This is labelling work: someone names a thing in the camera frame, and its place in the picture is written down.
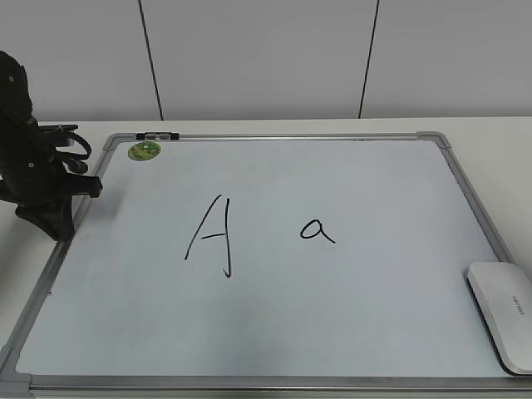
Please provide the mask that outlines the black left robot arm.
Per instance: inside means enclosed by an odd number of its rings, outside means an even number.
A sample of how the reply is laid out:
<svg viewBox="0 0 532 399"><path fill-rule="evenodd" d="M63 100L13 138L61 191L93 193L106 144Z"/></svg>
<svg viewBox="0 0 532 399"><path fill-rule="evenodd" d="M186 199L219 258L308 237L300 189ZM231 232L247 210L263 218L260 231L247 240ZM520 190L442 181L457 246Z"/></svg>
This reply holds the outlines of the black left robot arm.
<svg viewBox="0 0 532 399"><path fill-rule="evenodd" d="M15 215L52 239L75 234L72 199L97 198L103 189L88 176L91 146L77 125L40 126L33 116L23 65L1 53L1 200L17 206Z"/></svg>

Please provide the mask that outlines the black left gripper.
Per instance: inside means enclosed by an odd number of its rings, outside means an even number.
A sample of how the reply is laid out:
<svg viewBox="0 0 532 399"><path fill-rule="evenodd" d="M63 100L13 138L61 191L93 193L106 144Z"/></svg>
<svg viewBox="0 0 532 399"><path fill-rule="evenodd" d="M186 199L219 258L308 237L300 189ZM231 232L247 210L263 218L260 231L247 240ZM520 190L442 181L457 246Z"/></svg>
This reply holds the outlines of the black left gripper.
<svg viewBox="0 0 532 399"><path fill-rule="evenodd" d="M58 161L1 171L1 201L19 204L15 215L55 241L71 241L75 234L72 196L97 198L101 192L99 177L67 172Z"/></svg>

